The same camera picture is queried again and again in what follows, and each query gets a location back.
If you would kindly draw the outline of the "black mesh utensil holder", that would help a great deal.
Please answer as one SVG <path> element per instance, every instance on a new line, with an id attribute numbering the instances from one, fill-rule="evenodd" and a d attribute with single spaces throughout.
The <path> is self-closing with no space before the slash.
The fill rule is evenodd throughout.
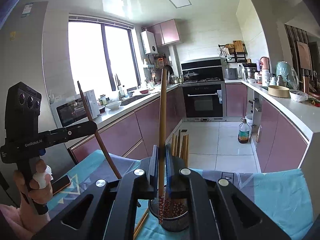
<path id="1" fill-rule="evenodd" d="M 189 227 L 189 214 L 186 199 L 167 198 L 164 203 L 163 223 L 164 230 L 181 232 Z"/>

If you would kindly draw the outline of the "pink cabinets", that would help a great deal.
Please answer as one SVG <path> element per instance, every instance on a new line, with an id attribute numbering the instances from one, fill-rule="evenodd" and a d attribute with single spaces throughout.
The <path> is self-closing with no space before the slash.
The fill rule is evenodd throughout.
<path id="1" fill-rule="evenodd" d="M 242 82 L 226 83 L 227 119 L 250 117 L 251 141 L 261 172 L 298 168 L 308 142 L 289 118 Z"/>
<path id="2" fill-rule="evenodd" d="M 144 159 L 152 155 L 158 143 L 160 93 L 138 95 L 115 111 L 96 119 L 99 135 L 107 151 L 125 158 Z M 167 89 L 166 141 L 176 132 L 185 117 L 182 88 Z"/>

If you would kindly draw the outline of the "black wall shelf rack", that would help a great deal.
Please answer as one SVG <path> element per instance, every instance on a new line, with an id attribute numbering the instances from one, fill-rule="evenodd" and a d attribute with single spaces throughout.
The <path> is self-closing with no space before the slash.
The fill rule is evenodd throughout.
<path id="1" fill-rule="evenodd" d="M 223 57 L 227 63 L 246 63 L 247 50 L 244 42 L 240 40 L 232 43 L 218 45 L 220 57 Z"/>

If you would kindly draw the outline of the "smartphone on table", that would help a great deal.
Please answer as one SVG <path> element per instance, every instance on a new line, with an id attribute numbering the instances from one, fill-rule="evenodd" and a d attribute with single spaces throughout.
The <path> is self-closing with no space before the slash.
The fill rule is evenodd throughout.
<path id="1" fill-rule="evenodd" d="M 70 184 L 71 184 L 71 180 L 68 175 L 61 177 L 60 179 L 52 183 L 53 195 L 67 188 Z"/>

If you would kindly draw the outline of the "pink thermos jug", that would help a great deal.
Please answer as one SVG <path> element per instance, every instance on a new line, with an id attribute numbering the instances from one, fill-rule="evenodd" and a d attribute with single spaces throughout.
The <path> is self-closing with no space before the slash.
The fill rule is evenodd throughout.
<path id="1" fill-rule="evenodd" d="M 260 58 L 260 68 L 265 70 L 270 70 L 270 61 L 268 57 Z"/>

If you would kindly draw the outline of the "pink wall cabinet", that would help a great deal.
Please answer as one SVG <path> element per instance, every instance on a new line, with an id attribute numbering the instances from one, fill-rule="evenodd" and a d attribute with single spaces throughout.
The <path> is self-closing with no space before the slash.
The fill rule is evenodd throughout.
<path id="1" fill-rule="evenodd" d="M 152 32 L 158 47 L 180 42 L 180 35 L 175 19 L 168 20 L 147 28 Z"/>

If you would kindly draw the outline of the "pink lower cabinets right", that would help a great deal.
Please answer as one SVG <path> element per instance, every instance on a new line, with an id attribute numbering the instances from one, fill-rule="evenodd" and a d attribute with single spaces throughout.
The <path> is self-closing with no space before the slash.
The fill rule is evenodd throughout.
<path id="1" fill-rule="evenodd" d="M 250 117 L 251 141 L 261 172 L 298 168 L 308 142 L 289 118 L 242 82 L 226 83 L 227 119 Z"/>

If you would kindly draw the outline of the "white microwave oven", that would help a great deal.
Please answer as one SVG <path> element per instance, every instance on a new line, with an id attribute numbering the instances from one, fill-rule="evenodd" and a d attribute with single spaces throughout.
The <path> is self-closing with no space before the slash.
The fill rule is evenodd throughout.
<path id="1" fill-rule="evenodd" d="M 84 92 L 88 109 L 93 119 L 100 114 L 94 90 Z M 69 99 L 61 99 L 51 104 L 52 114 L 58 128 L 71 126 L 87 120 L 87 114 L 80 94 Z"/>

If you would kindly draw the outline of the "oil bottle on floor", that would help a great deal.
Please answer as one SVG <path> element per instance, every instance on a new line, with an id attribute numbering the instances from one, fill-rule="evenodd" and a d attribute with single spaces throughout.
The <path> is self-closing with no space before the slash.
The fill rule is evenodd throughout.
<path id="1" fill-rule="evenodd" d="M 245 144 L 249 141 L 250 136 L 250 126 L 247 123 L 246 119 L 241 120 L 238 130 L 238 142 Z"/>

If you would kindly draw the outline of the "white plastic bag bowl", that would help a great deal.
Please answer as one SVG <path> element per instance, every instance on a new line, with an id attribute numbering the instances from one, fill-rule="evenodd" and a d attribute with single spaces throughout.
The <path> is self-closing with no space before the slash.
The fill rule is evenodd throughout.
<path id="1" fill-rule="evenodd" d="M 289 90 L 290 99 L 295 102 L 304 102 L 307 101 L 309 98 L 309 95 L 307 93 L 304 93 L 300 90 Z"/>

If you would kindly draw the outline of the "white bowl on counter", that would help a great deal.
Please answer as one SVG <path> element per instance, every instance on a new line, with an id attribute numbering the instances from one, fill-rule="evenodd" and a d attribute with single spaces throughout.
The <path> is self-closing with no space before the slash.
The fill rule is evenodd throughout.
<path id="1" fill-rule="evenodd" d="M 118 109 L 121 106 L 121 101 L 114 101 L 112 103 L 107 104 L 105 107 L 109 110 Z"/>

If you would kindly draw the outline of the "window with dark frame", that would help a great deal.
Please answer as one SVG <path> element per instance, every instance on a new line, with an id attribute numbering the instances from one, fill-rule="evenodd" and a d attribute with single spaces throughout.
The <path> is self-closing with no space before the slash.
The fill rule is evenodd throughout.
<path id="1" fill-rule="evenodd" d="M 91 16 L 70 15 L 68 49 L 75 91 L 111 95 L 120 86 L 142 84 L 133 25 Z"/>

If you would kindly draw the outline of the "pink lower cabinets left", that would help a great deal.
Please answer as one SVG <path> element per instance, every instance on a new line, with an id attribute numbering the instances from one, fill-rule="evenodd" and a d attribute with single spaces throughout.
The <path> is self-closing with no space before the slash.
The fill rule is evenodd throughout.
<path id="1" fill-rule="evenodd" d="M 160 93 L 138 95 L 115 111 L 96 119 L 99 135 L 107 151 L 125 158 L 144 159 L 152 155 L 158 143 Z M 182 88 L 167 89 L 166 141 L 176 132 L 185 117 Z"/>

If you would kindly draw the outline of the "light green wrapped appliance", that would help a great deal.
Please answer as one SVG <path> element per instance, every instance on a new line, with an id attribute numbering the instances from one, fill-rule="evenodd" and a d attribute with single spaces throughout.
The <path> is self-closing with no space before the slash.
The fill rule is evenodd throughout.
<path id="1" fill-rule="evenodd" d="M 278 61 L 276 65 L 276 75 L 281 75 L 285 86 L 297 90 L 299 88 L 299 79 L 295 69 L 286 61 Z"/>

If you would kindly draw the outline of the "white water heater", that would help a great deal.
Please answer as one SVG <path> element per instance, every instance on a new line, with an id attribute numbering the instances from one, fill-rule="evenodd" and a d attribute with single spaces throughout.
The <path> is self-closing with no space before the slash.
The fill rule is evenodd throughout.
<path id="1" fill-rule="evenodd" d="M 144 53 L 145 55 L 156 55 L 158 54 L 157 50 L 157 45 L 155 41 L 155 36 L 152 32 L 150 31 L 143 31 L 140 33 L 141 38 L 142 38 L 142 43 L 143 43 L 143 48 L 144 48 Z"/>

